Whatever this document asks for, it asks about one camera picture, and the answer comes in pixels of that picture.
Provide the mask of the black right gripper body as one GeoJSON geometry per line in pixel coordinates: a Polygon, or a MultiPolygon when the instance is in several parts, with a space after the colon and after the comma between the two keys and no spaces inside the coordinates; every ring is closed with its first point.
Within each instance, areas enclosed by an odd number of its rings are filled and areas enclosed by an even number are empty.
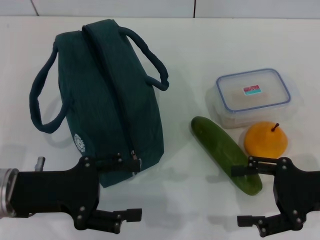
{"type": "Polygon", "coordinates": [[[276,233],[299,231],[307,214],[320,210],[320,172],[297,168],[290,158],[277,162],[273,193],[280,210],[276,233]]]}

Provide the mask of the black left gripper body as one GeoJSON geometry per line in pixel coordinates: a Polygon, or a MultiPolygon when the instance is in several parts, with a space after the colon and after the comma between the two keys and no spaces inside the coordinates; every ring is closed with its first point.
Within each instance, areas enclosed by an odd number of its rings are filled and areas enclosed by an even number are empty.
{"type": "Polygon", "coordinates": [[[18,218],[37,213],[66,213],[77,230],[94,229],[99,176],[93,158],[81,157],[65,171],[21,171],[10,204],[18,218]]]}

